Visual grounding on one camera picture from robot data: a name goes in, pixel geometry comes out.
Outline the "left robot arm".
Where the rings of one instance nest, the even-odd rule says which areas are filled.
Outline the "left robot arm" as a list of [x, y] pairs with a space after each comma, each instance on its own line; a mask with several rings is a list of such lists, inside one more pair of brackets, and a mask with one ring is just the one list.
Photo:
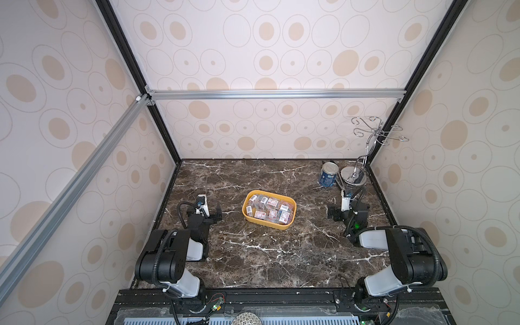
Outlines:
[[218, 207], [211, 214], [207, 196], [200, 194], [195, 203], [181, 201], [177, 212], [182, 229], [151, 232], [135, 265], [135, 277], [162, 289], [172, 299], [205, 303], [205, 285], [186, 269], [186, 264], [208, 257], [209, 230], [222, 220], [222, 210]]

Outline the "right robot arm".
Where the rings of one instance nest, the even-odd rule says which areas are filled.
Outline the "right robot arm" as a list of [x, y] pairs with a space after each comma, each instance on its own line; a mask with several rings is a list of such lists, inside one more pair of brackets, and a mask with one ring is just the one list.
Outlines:
[[329, 219], [345, 224], [343, 235], [352, 245], [389, 253], [389, 266], [357, 281], [353, 301], [359, 310], [368, 310], [372, 298], [432, 287], [448, 277], [448, 267], [426, 230], [410, 226], [368, 227], [369, 208], [358, 200], [351, 203], [348, 198], [343, 199], [340, 207], [327, 207]]

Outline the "yellow plastic storage tray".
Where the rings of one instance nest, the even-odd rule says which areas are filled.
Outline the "yellow plastic storage tray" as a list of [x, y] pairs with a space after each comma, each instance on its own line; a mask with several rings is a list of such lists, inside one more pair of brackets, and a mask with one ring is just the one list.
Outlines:
[[295, 220], [296, 208], [296, 202], [288, 196], [254, 190], [248, 193], [242, 213], [251, 223], [287, 230]]

